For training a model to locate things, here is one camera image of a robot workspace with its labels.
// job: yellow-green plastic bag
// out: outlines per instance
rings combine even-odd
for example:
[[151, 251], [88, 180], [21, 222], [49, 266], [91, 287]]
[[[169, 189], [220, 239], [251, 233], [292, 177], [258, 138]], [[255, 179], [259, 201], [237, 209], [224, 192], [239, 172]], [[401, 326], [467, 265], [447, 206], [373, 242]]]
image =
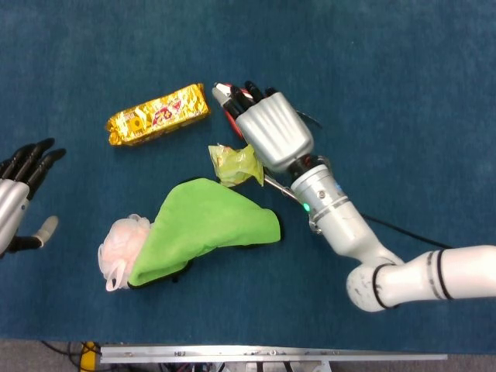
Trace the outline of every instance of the yellow-green plastic bag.
[[242, 150], [218, 145], [209, 146], [208, 151], [220, 183], [228, 188], [255, 177], [264, 186], [264, 167], [255, 157], [255, 150], [248, 145]]

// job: gold snack package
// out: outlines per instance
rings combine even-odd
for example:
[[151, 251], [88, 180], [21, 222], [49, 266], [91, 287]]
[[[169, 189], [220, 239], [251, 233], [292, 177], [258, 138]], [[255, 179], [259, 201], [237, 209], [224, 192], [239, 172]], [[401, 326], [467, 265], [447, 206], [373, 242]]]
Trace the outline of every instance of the gold snack package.
[[116, 113], [107, 122], [108, 142], [113, 146], [135, 145], [187, 126], [209, 113], [203, 84], [192, 84]]

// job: robotic arm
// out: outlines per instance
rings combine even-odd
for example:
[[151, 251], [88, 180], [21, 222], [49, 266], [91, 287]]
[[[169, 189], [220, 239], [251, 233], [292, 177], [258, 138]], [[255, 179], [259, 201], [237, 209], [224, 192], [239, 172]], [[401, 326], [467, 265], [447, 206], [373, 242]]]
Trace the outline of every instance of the robotic arm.
[[282, 93], [255, 84], [246, 90], [216, 84], [212, 93], [232, 125], [274, 173], [289, 172], [291, 190], [336, 253], [361, 262], [348, 276], [352, 302], [377, 312], [402, 302], [496, 296], [495, 246], [422, 254], [409, 263], [386, 249], [344, 194], [322, 157], [312, 155], [312, 134]]
[[29, 202], [42, 184], [48, 170], [66, 150], [43, 153], [54, 144], [53, 138], [19, 148], [0, 164], [0, 257], [5, 252], [40, 248], [52, 236], [58, 219], [49, 217], [33, 236], [16, 236]]

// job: green towel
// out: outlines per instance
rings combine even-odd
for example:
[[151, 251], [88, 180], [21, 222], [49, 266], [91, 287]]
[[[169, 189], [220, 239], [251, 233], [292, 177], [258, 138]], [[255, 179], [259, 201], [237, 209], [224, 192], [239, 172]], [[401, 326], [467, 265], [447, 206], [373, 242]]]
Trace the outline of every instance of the green towel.
[[185, 182], [162, 204], [129, 284], [136, 287], [175, 273], [217, 247], [280, 239], [279, 221], [271, 210], [214, 181]]

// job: snack wrapper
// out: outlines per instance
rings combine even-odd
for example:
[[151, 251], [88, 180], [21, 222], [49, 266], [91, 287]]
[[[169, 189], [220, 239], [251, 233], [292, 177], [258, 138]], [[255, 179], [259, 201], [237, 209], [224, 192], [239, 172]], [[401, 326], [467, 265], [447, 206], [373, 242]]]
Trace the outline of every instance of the snack wrapper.
[[215, 174], [224, 186], [231, 188], [252, 176], [264, 186], [264, 167], [255, 157], [255, 150], [251, 145], [242, 150], [233, 150], [223, 145], [209, 146], [208, 151]]
[[192, 84], [116, 113], [107, 122], [108, 142], [113, 146], [135, 145], [187, 126], [209, 113], [203, 84]]

